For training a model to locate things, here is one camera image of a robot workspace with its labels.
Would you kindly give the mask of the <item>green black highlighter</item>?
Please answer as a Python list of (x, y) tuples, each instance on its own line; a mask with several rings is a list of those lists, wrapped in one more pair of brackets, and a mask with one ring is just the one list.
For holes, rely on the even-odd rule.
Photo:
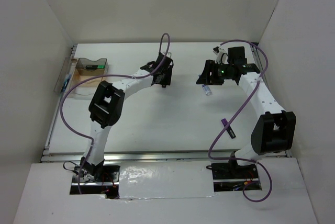
[(86, 70), (98, 70), (98, 69), (104, 69), (105, 68), (105, 65), (86, 65), (85, 66), (85, 69)]

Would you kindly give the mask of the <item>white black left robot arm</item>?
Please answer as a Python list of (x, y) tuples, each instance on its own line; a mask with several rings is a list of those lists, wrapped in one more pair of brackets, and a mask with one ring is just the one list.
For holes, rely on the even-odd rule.
[(93, 138), (83, 154), (80, 166), (85, 176), (92, 182), (103, 177), (104, 152), (111, 127), (121, 117), (124, 101), (136, 92), (152, 85), (163, 88), (171, 84), (174, 67), (170, 54), (159, 53), (156, 61), (148, 62), (130, 78), (109, 83), (102, 81), (90, 102), (91, 131)]

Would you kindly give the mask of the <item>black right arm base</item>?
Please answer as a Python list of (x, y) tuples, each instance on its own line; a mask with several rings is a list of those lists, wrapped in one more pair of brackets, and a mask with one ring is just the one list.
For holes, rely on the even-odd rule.
[(214, 180), (253, 180), (258, 178), (255, 164), (239, 166), (236, 160), (229, 160), (226, 163), (212, 163), (206, 166), (206, 169), (211, 170)]

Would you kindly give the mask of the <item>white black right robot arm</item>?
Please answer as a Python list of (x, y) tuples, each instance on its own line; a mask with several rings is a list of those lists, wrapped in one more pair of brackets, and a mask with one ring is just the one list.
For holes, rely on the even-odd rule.
[(247, 166), (265, 155), (291, 149), (296, 116), (275, 100), (257, 65), (247, 61), (244, 47), (224, 50), (217, 46), (213, 51), (216, 59), (206, 60), (196, 83), (210, 86), (222, 85), (226, 80), (235, 81), (246, 93), (247, 101), (258, 117), (249, 143), (232, 154), (233, 160), (228, 166), (229, 174), (240, 178), (246, 173)]

